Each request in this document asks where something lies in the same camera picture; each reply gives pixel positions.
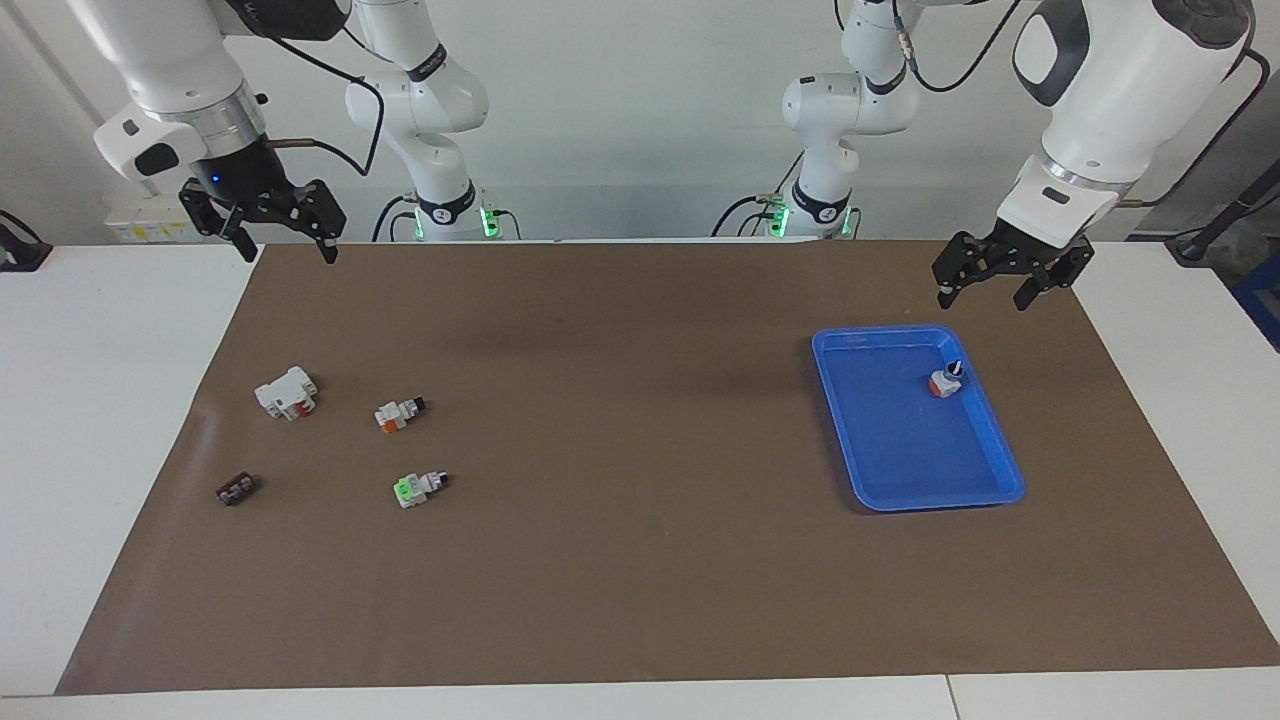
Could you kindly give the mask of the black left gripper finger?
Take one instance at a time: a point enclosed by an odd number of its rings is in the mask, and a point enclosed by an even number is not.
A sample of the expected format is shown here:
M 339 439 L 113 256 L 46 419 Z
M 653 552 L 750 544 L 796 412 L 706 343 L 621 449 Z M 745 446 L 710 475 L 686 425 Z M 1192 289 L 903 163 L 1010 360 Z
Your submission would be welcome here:
M 991 243 L 965 231 L 957 232 L 933 260 L 931 269 L 938 286 L 937 302 L 942 310 L 955 304 L 970 284 L 991 278 L 988 251 Z
M 1012 296 L 1018 311 L 1025 311 L 1038 297 L 1057 288 L 1070 288 L 1094 256 L 1091 243 L 1073 243 L 1052 261 L 1030 260 L 1027 278 Z

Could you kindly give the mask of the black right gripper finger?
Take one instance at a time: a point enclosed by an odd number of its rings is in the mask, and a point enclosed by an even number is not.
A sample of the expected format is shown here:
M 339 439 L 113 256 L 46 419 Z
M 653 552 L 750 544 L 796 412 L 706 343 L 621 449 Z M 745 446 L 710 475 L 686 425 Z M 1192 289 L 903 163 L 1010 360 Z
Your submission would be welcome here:
M 334 264 L 339 255 L 338 238 L 342 237 L 347 223 L 346 213 L 321 179 L 294 187 L 292 195 L 292 231 L 310 237 L 325 264 Z
M 179 201 L 196 232 L 205 237 L 218 237 L 228 242 L 246 263 L 252 263 L 257 255 L 257 245 L 242 227 L 243 213 L 233 205 L 223 215 L 214 197 L 198 179 L 188 179 L 179 191 Z

